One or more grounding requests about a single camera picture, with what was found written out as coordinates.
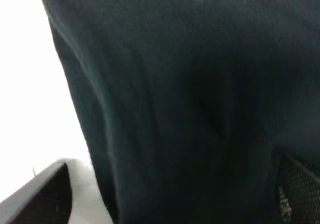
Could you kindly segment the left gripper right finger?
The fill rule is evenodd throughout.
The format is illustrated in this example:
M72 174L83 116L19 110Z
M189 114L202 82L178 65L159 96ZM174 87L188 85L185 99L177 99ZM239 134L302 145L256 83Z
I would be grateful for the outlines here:
M320 170L289 154L283 155L279 173L279 209L284 224L320 222Z

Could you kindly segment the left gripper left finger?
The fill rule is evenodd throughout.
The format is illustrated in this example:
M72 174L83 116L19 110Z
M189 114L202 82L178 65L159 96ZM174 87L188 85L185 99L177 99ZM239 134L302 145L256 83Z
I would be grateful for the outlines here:
M55 162L0 203L2 224L67 224L73 207L68 165Z

